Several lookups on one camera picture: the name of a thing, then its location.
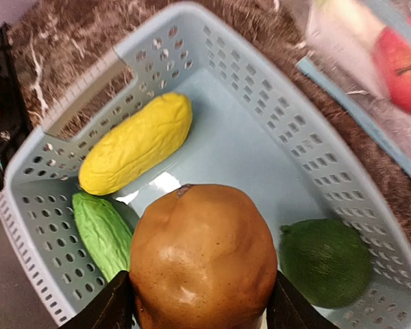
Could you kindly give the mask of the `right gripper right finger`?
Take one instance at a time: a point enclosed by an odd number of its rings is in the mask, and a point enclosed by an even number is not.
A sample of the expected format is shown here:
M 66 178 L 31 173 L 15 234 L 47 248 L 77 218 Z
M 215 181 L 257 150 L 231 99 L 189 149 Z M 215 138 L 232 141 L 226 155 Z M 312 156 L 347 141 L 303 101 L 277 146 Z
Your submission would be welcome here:
M 275 286 L 266 308 L 267 328 L 273 329 L 336 329 L 322 316 L 282 272 L 277 273 Z

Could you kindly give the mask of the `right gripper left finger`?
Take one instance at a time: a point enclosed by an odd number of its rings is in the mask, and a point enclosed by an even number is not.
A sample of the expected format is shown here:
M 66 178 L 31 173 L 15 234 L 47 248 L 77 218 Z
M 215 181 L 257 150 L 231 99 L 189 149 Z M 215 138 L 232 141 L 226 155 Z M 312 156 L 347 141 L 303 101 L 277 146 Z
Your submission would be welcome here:
M 122 270 L 76 316 L 60 329 L 132 328 L 134 291 L 129 274 Z

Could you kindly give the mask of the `green cucumber toy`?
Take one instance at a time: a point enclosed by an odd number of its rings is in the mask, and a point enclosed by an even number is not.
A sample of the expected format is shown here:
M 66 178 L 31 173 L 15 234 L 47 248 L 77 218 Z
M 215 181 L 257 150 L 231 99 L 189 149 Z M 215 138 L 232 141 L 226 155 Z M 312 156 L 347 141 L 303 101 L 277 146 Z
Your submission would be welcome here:
M 129 270 L 133 231 L 113 204 L 84 191 L 72 196 L 77 230 L 106 281 Z

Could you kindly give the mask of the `brown potato toy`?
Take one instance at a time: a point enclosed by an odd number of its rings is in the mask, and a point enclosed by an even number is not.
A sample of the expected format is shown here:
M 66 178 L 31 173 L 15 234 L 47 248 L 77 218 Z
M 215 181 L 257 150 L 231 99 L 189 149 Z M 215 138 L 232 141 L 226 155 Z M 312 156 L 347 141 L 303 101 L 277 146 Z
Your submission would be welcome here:
M 141 328 L 259 328 L 277 276 L 266 221 L 241 190 L 187 184 L 144 211 L 129 279 Z

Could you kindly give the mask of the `clear zip top bag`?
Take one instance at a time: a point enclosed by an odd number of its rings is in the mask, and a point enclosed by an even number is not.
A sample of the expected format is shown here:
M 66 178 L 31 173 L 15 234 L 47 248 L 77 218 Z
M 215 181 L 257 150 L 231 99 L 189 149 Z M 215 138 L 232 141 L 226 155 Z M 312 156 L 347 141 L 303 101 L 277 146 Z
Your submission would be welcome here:
M 310 1 L 297 68 L 333 97 L 411 179 L 411 16 L 391 1 Z

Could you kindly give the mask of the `red apple toy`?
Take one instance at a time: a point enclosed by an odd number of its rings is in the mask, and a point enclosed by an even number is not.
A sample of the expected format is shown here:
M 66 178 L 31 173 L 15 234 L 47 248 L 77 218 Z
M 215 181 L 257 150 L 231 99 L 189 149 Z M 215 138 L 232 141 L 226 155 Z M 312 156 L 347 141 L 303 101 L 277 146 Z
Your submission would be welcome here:
M 391 101 L 411 114 L 411 46 L 387 26 L 377 37 L 372 59 Z

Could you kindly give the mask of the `white bitter gourd toy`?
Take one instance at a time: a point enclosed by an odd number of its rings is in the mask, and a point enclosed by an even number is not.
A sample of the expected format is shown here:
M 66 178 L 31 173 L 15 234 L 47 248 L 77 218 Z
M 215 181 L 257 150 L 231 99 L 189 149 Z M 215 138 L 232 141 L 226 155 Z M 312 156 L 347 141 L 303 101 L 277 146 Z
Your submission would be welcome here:
M 306 36 L 309 44 L 332 57 L 365 90 L 384 99 L 388 89 L 371 56 L 384 28 L 361 1 L 313 1 Z

